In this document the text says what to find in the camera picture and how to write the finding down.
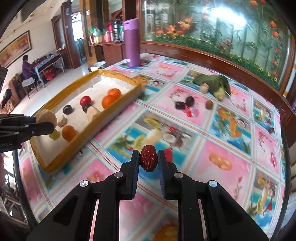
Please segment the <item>large cream banana chunk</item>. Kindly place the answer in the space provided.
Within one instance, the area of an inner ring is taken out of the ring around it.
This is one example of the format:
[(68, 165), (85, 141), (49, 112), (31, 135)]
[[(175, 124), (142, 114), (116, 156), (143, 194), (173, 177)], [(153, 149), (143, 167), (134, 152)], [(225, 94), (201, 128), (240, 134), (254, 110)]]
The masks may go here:
[(43, 109), (41, 110), (37, 116), (36, 116), (36, 122), (37, 123), (45, 123), (45, 122), (50, 122), (54, 125), (54, 127), (57, 126), (57, 117), (55, 113), (48, 109)]

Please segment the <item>orange mandarin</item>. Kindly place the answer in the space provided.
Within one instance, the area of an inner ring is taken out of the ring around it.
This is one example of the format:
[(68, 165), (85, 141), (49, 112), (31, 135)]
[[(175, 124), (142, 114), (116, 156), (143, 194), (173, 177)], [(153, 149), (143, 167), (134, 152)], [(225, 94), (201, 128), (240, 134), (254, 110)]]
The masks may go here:
[(118, 88), (112, 88), (108, 91), (108, 95), (113, 96), (115, 99), (119, 99), (122, 96), (122, 93)]
[(62, 137), (64, 140), (66, 140), (67, 142), (72, 141), (72, 139), (74, 139), (74, 137), (76, 137), (77, 133), (76, 130), (73, 126), (71, 125), (67, 125), (64, 126), (62, 129)]
[(116, 98), (112, 95), (106, 95), (103, 99), (102, 99), (102, 107), (104, 109), (107, 109), (109, 106), (111, 106), (114, 102), (116, 101)]

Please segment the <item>small dark plum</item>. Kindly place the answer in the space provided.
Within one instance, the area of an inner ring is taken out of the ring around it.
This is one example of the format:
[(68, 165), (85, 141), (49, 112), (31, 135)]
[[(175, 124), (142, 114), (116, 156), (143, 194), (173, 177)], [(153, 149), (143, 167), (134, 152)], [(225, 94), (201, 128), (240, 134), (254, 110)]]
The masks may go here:
[(63, 108), (63, 113), (65, 115), (70, 115), (73, 112), (73, 107), (69, 104), (67, 104), (64, 108)]

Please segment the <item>red date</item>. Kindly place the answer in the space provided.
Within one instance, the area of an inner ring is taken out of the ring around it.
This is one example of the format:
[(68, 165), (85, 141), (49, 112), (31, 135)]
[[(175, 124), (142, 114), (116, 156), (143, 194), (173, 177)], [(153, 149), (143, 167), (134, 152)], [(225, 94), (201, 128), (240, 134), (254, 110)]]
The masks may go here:
[(140, 165), (146, 172), (153, 172), (158, 164), (158, 155), (152, 145), (146, 145), (140, 153)]

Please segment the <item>large dark plum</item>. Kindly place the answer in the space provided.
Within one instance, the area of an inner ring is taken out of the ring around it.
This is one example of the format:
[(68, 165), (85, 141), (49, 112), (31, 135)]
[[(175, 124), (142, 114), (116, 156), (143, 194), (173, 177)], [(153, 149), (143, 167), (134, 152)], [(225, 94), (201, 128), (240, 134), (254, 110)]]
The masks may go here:
[(88, 109), (89, 107), (91, 107), (91, 106), (92, 106), (91, 104), (86, 103), (86, 104), (84, 104), (84, 105), (82, 106), (82, 109), (83, 109), (83, 111), (86, 113), (86, 112), (87, 112), (87, 109)]

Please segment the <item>seated person in purple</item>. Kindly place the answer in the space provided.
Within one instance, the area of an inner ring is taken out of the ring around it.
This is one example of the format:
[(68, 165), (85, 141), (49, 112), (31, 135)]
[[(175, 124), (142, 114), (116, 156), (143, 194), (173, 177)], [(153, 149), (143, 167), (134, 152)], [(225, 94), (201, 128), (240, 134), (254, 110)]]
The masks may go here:
[(22, 72), (24, 79), (27, 80), (29, 78), (33, 78), (35, 82), (39, 80), (37, 73), (34, 70), (34, 64), (30, 64), (28, 62), (29, 58), (28, 55), (23, 56), (23, 63), (22, 63)]

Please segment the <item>white foam tray yellow tape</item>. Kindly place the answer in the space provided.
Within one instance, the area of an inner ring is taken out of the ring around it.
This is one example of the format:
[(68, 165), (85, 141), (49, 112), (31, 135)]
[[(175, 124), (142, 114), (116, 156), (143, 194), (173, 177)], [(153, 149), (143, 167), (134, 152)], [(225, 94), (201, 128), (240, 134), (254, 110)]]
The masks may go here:
[[(108, 95), (108, 91), (112, 88), (118, 88), (122, 96), (107, 109), (104, 109), (101, 104), (102, 99)], [(130, 78), (111, 70), (98, 69), (74, 81), (34, 115), (36, 118), (43, 109), (52, 111), (57, 118), (64, 115), (67, 118), (66, 126), (73, 126), (77, 133), (72, 141), (67, 142), (62, 137), (63, 127), (56, 126), (55, 130), (60, 132), (60, 137), (57, 140), (52, 140), (49, 135), (32, 137), (30, 144), (39, 165), (47, 173), (60, 169), (141, 93), (142, 84), (139, 79)], [(86, 95), (91, 97), (91, 105), (101, 111), (100, 116), (91, 123), (80, 105), (80, 99)], [(63, 113), (63, 108), (67, 104), (73, 107), (73, 112), (70, 115)]]

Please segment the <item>cream block with holes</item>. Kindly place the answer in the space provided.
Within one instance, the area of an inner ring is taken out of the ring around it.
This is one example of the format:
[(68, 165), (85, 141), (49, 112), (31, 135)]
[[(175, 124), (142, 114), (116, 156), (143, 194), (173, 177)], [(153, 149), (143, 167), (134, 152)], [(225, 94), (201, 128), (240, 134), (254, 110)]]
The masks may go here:
[(90, 123), (100, 116), (100, 114), (101, 111), (92, 105), (86, 110), (87, 119)]

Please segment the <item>colourful printed tablecloth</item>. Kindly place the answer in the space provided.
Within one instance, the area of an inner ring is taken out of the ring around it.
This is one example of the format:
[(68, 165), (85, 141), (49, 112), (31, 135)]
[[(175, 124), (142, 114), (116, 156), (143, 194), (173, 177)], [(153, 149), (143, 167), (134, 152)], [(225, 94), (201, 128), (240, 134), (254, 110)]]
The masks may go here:
[[(48, 174), (29, 143), (20, 150), (20, 175), (35, 220), (41, 221), (80, 181), (102, 181), (129, 161), (133, 150), (153, 145), (192, 179), (217, 181), (272, 237), (286, 179), (279, 110), (232, 79), (230, 98), (218, 101), (202, 94), (193, 80), (213, 71), (169, 57), (142, 54), (140, 66), (129, 68), (121, 61), (110, 70), (139, 79), (142, 95), (67, 165)], [(175, 102), (188, 96), (194, 97), (194, 106), (175, 109)], [(210, 110), (208, 100), (214, 103)]]

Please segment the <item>white bucket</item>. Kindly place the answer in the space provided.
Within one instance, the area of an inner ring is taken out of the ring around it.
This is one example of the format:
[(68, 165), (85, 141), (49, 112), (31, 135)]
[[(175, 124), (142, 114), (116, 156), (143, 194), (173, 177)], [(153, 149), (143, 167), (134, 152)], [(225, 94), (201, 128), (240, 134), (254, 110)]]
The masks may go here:
[(97, 63), (94, 63), (90, 66), (90, 71), (93, 72), (93, 71), (96, 71), (98, 69), (103, 69), (106, 67), (106, 62), (105, 61), (99, 61)]

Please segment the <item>brown chestnut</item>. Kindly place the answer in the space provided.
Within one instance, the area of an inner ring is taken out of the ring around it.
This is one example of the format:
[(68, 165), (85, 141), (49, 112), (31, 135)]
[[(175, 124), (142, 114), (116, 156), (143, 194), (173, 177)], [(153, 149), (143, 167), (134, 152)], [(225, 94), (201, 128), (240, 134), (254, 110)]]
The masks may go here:
[(210, 109), (213, 108), (213, 104), (214, 104), (213, 101), (208, 100), (208, 101), (206, 102), (206, 104), (205, 104), (205, 108), (208, 109), (208, 110), (210, 110)]

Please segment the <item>dark grape pair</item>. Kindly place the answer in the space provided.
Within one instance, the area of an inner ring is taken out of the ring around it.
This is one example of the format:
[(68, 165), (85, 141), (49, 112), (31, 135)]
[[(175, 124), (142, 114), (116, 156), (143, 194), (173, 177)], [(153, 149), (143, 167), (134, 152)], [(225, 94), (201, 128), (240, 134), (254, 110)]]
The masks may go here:
[(176, 101), (175, 109), (184, 110), (186, 108), (193, 107), (195, 104), (195, 99), (192, 96), (188, 96), (185, 101)]

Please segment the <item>small cream chunk by vegetable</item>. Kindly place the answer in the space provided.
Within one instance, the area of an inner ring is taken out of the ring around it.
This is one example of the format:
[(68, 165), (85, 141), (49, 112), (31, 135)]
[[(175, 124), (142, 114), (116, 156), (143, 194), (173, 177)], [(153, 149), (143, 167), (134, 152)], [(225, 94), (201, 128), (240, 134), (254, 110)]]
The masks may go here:
[(207, 83), (203, 83), (201, 86), (200, 86), (200, 92), (202, 94), (207, 94), (209, 91), (209, 85)]

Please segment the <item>green leafy vegetable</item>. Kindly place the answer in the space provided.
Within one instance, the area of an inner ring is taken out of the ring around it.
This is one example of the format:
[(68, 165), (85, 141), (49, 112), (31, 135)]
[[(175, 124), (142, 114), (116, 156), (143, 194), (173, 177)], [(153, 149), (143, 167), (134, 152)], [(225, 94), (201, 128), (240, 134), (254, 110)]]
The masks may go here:
[(203, 83), (209, 85), (209, 93), (211, 93), (217, 100), (222, 101), (225, 96), (230, 98), (231, 89), (227, 78), (224, 75), (205, 75), (201, 74), (194, 78), (193, 83), (201, 86)]

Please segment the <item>purple thermos bottle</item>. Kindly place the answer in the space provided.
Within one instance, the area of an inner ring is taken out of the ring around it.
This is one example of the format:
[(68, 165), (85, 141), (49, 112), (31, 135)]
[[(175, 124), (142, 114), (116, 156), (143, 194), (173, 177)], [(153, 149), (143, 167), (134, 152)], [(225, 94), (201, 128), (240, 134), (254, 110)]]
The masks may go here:
[(140, 65), (139, 19), (134, 18), (123, 22), (125, 56), (130, 68)]

